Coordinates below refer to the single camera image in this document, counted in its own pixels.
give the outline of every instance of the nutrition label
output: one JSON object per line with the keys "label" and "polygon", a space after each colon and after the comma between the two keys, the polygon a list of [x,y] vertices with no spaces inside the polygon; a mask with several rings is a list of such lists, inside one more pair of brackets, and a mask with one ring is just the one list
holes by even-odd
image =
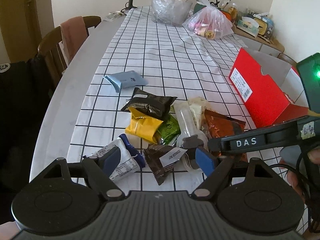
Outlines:
{"label": "nutrition label", "polygon": [[115,180],[121,178],[130,171],[139,169],[139,165],[137,165],[135,161],[133,162],[132,159],[129,159],[116,167],[115,171],[111,174],[110,179]]}

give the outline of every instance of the grid pattern tablecloth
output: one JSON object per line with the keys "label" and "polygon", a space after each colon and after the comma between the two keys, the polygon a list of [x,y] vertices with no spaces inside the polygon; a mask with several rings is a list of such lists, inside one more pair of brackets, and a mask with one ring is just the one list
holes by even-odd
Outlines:
{"label": "grid pattern tablecloth", "polygon": [[[133,88],[116,93],[102,77],[106,74],[134,70],[148,81],[144,91],[178,100],[194,97],[207,99],[212,108],[230,117],[246,121],[246,129],[255,125],[228,79],[230,69],[241,47],[237,35],[209,41],[193,35],[183,27],[152,22],[149,7],[129,11],[110,42],[84,98],[68,150],[67,161],[79,162],[109,144],[130,123],[130,113],[121,112]],[[143,149],[148,143],[128,135],[130,143]],[[248,153],[262,158],[268,165],[278,163],[280,148]],[[274,169],[284,179],[284,171]],[[187,172],[179,161],[165,182],[158,186],[149,167],[116,182],[127,194],[129,190],[172,191],[191,193],[203,180],[201,171]],[[75,179],[83,184],[82,179]],[[298,230],[307,222],[306,212]]]}

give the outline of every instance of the brown snack package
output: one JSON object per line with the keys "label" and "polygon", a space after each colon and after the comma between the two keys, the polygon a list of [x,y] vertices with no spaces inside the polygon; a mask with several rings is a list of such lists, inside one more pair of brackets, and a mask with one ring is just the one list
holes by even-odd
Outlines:
{"label": "brown snack package", "polygon": [[[210,135],[213,138],[244,133],[245,121],[234,119],[210,110],[205,110],[204,116],[208,124]],[[221,153],[214,153],[214,155],[220,156]],[[248,161],[246,153],[243,154],[241,160]]]}
{"label": "brown snack package", "polygon": [[175,163],[186,151],[187,150],[181,148],[161,144],[151,144],[144,150],[145,159],[158,185],[164,182],[165,178],[172,171]]}

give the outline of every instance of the table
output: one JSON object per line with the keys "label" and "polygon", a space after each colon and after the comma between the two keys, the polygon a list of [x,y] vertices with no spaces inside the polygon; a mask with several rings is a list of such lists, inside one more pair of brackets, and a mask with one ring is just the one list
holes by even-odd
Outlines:
{"label": "table", "polygon": [[[128,13],[106,48],[107,42],[103,42],[100,37],[106,35],[102,31],[103,25],[98,26],[100,29],[97,28],[98,32],[94,33],[100,43],[95,43],[94,39],[89,41],[88,38],[79,51],[80,55],[74,58],[76,63],[70,65],[71,70],[68,68],[62,78],[61,88],[60,84],[57,88],[58,95],[54,95],[40,131],[37,156],[34,157],[34,163],[37,164],[33,164],[32,176],[56,157],[66,157],[68,162],[79,162],[83,155],[97,151],[124,133],[130,122],[130,114],[119,110],[132,95],[133,88],[123,89],[117,94],[113,86],[102,78],[109,73],[135,70],[149,82],[147,86],[141,87],[147,92],[177,96],[178,100],[201,96],[211,102],[217,112],[246,121],[246,129],[255,128],[228,79],[240,48],[245,46],[237,35],[208,41],[183,27],[153,23],[149,7],[142,7]],[[78,74],[78,71],[86,71],[87,76]],[[71,127],[74,130],[70,141]],[[128,138],[137,149],[147,147],[147,143],[138,137]],[[37,158],[41,148],[46,154],[39,162]],[[278,148],[253,152],[248,154],[248,158],[260,157],[271,165],[279,161],[279,151]],[[275,171],[284,177],[278,168]],[[187,172],[179,162],[160,186],[149,167],[130,174],[116,184],[126,194],[129,190],[187,190],[191,193],[204,179],[201,170]],[[82,179],[73,180],[84,184]],[[302,231],[305,222],[304,215],[298,229]]]}

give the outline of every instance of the red paper box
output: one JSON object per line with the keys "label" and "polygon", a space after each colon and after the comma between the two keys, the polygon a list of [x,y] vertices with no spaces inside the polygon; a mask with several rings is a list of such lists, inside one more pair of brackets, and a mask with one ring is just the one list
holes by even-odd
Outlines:
{"label": "red paper box", "polygon": [[301,79],[285,61],[241,48],[229,78],[257,128],[308,113]]}

